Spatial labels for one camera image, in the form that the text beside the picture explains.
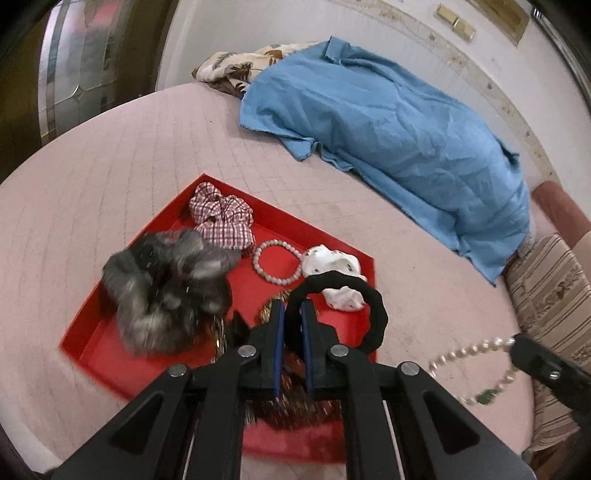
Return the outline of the white cherry print scrunchie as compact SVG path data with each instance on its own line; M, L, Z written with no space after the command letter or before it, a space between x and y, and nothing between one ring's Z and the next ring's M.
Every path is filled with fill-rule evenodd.
M330 308L342 312L358 312L365 308L362 293L353 289L349 282L349 278L367 281L355 255L331 250L325 245L311 247L301 256L301 274L304 278L329 274L322 296Z

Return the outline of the stained glass wooden door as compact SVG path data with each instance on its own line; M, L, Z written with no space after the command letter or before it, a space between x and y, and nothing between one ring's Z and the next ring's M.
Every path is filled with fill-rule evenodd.
M1 4L1 176L85 121L156 89L172 0Z

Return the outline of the grey organza scrunchie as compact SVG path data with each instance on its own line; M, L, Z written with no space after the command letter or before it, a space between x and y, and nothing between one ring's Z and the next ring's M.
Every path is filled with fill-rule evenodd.
M116 304L125 348L143 357L189 349L201 322L228 313L228 273L240 260L238 250L208 244L186 228L147 233L111 255L101 282Z

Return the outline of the pink bolster cushion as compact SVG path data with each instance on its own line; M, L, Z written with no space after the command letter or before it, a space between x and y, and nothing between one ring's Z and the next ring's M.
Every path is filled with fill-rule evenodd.
M559 184L544 181L532 197L569 247L575 247L590 232L589 218Z

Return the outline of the red polka dot scrunchie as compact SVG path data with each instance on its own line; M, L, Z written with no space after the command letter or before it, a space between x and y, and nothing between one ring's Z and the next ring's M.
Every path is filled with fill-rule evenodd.
M276 431L296 431L342 420L339 401L314 400L305 389L304 362L296 354L283 354L280 395L272 400L249 403L255 421L263 421Z

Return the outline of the brown white floral blanket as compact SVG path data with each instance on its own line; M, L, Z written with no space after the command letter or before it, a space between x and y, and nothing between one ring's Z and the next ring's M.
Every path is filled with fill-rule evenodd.
M318 41L270 44L254 52L216 52L191 72L197 82L242 99L256 76L291 54L317 45Z

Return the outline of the red white plaid scrunchie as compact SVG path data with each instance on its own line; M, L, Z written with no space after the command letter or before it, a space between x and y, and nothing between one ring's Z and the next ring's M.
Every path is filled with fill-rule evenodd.
M252 208L242 198L222 195L211 182L197 185L188 209L195 230L208 244L242 252L256 244Z

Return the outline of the striped floral pillow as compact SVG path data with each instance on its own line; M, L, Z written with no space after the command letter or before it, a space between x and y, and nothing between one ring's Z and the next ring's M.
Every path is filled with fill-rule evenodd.
M506 271L519 328L559 356L590 369L590 283L574 252L557 234L541 239ZM570 410L550 389L534 388L531 449L541 451L578 430Z

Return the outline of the blue cloth sheet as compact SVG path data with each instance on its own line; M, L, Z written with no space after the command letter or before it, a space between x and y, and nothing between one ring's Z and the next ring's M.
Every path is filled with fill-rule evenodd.
M464 103L342 39L259 74L239 122L297 160L318 154L356 173L489 281L529 232L518 154Z

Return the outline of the rhinestone hair clip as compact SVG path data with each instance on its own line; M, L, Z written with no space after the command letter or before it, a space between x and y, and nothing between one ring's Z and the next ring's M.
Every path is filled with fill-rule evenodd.
M215 363L226 352L236 349L249 342L250 327L242 315L235 310L229 320L214 317L211 324L211 335L214 353L211 362Z

